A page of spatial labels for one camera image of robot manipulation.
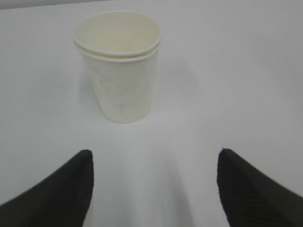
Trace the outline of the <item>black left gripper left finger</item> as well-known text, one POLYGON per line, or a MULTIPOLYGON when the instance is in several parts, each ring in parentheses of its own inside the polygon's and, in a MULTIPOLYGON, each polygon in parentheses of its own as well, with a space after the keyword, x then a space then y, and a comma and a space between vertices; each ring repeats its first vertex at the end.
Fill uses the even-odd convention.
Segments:
POLYGON ((90 207, 94 164, 82 150, 43 181, 0 206, 2 227, 81 227, 90 207))

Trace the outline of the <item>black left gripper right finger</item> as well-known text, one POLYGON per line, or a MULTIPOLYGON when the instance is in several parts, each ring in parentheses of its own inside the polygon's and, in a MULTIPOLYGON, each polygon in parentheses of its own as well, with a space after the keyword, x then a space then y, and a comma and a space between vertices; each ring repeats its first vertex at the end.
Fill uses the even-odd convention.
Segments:
POLYGON ((217 185, 231 227, 301 227, 303 198, 231 149, 219 153, 217 185))

